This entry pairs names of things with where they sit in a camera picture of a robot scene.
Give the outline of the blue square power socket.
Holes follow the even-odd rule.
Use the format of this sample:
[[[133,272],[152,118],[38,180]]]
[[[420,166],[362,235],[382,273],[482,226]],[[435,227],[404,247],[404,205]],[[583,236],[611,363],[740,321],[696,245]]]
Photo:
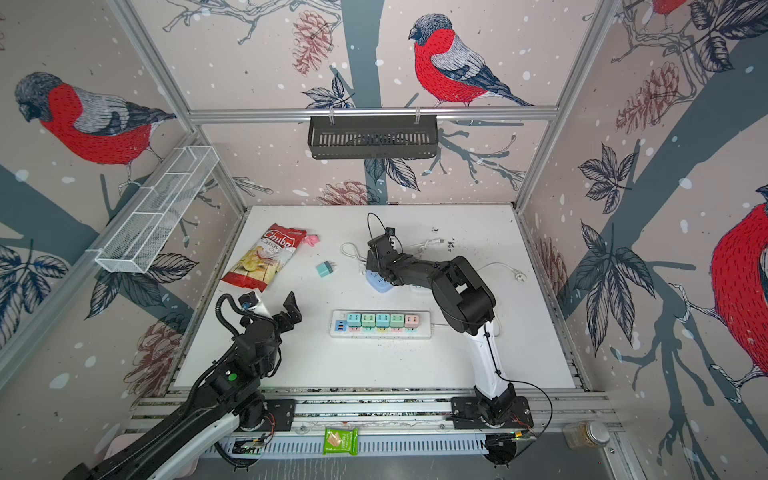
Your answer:
[[[369,285],[379,293],[386,293],[393,288],[393,285],[382,278],[378,273],[366,270],[365,278]]]

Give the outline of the green charger plug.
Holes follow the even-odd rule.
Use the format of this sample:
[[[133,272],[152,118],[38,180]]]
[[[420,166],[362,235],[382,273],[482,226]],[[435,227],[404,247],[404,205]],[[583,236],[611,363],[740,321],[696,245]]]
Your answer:
[[[334,271],[334,266],[329,261],[324,261],[316,266],[316,271],[321,278],[331,275]]]
[[[375,328],[376,315],[374,313],[363,313],[361,315],[361,326],[363,328]]]
[[[393,329],[402,329],[405,327],[405,315],[401,313],[392,313],[390,315],[389,326]]]

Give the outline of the white multicolour power strip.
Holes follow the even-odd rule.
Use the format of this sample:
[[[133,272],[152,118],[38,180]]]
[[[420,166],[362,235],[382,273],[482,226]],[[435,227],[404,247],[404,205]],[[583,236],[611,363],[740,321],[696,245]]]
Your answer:
[[[431,314],[427,310],[334,310],[329,334],[343,339],[430,339]]]

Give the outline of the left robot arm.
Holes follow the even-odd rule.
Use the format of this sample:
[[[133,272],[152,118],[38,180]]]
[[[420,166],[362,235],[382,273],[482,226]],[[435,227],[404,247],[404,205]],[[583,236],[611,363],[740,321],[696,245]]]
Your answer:
[[[96,466],[81,463],[67,479],[174,479],[209,448],[232,433],[264,432],[272,439],[288,432],[296,402],[268,400],[264,379],[282,362],[281,335],[302,321],[294,293],[284,310],[264,316],[247,310],[230,294],[221,295],[215,315],[232,335],[232,345],[193,383],[183,404],[133,443]]]

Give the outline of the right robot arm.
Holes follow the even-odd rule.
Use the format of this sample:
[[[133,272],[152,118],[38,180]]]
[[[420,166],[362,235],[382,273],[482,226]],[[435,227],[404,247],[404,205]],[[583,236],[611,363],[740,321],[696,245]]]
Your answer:
[[[462,256],[426,261],[398,251],[392,233],[388,228],[367,242],[366,267],[393,286],[430,290],[448,325],[468,340],[477,408],[471,420],[490,427],[532,429],[527,399],[517,394],[498,358],[492,333],[496,299],[487,284]]]

